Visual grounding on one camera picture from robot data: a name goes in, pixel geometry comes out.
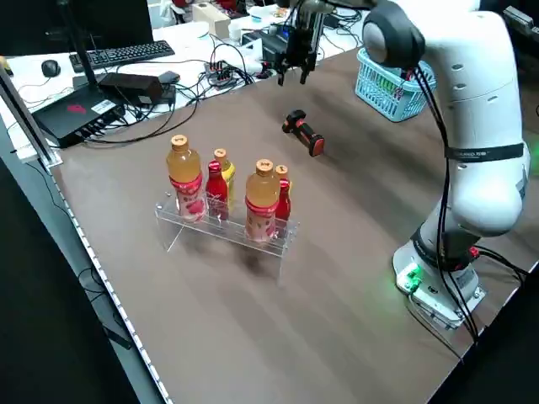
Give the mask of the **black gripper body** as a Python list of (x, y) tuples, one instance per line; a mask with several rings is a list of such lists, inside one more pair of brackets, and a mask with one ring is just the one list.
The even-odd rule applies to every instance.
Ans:
[(312, 53), (313, 29), (288, 26), (287, 31), (286, 63), (307, 64)]

